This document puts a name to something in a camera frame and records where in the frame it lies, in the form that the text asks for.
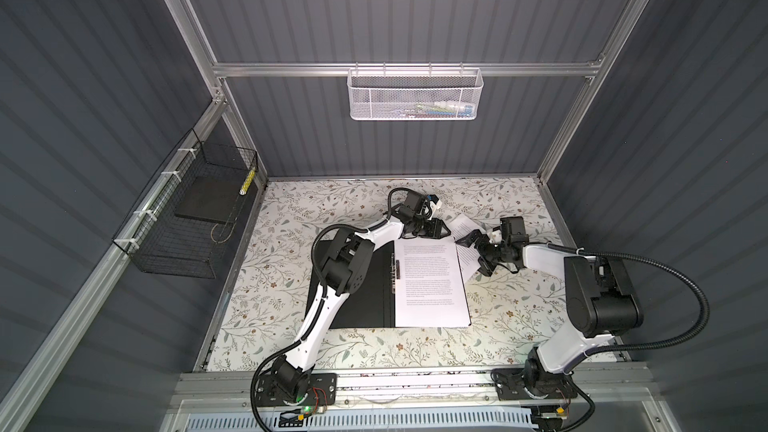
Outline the white printed sheet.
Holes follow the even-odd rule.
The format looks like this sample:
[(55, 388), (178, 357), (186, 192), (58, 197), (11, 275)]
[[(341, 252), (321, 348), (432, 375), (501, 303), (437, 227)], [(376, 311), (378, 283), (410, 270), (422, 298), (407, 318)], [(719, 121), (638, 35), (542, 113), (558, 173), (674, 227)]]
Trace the white printed sheet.
[(450, 229), (451, 237), (456, 244), (457, 257), (463, 281), (468, 282), (472, 276), (480, 269), (480, 254), (473, 245), (465, 247), (459, 245), (458, 241), (475, 230), (478, 230), (483, 235), (485, 235), (486, 230), (483, 226), (474, 222), (464, 214), (458, 215), (451, 222), (449, 222), (448, 228)]
[(471, 325), (456, 246), (451, 238), (398, 239), (396, 328), (465, 328)]

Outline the orange folder black inside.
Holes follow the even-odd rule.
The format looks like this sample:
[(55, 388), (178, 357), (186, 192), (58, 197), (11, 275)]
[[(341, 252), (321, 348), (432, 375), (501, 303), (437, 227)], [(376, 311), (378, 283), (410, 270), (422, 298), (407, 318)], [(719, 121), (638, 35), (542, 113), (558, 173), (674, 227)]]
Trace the orange folder black inside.
[(394, 242), (373, 253), (362, 286), (341, 306), (331, 323), (333, 329), (396, 328)]

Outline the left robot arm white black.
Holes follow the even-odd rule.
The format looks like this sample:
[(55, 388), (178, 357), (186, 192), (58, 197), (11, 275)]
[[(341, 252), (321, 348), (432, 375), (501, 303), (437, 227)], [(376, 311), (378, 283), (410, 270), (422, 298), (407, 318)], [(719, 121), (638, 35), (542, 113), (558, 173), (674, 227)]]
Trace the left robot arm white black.
[(311, 245), (311, 273), (318, 280), (294, 341), (260, 364), (277, 388), (296, 401), (310, 389), (320, 345), (342, 305), (363, 285), (374, 253), (401, 238), (443, 239), (450, 234), (435, 217), (441, 201), (407, 187), (387, 195), (383, 217), (368, 226), (336, 223), (322, 229)]

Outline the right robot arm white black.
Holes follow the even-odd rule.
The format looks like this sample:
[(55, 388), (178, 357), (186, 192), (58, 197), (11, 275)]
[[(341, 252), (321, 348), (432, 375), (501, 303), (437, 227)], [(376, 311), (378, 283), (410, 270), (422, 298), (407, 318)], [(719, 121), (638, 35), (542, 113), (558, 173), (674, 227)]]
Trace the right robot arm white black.
[(502, 218), (491, 235), (474, 223), (450, 229), (460, 249), (477, 252), (472, 271), (489, 277), (496, 268), (512, 264), (564, 282), (567, 319), (550, 339), (533, 348), (518, 376), (496, 380), (500, 392), (520, 389), (533, 399), (553, 393), (572, 398), (575, 387), (567, 378), (575, 361), (643, 322), (634, 286), (620, 259), (532, 242), (521, 217)]

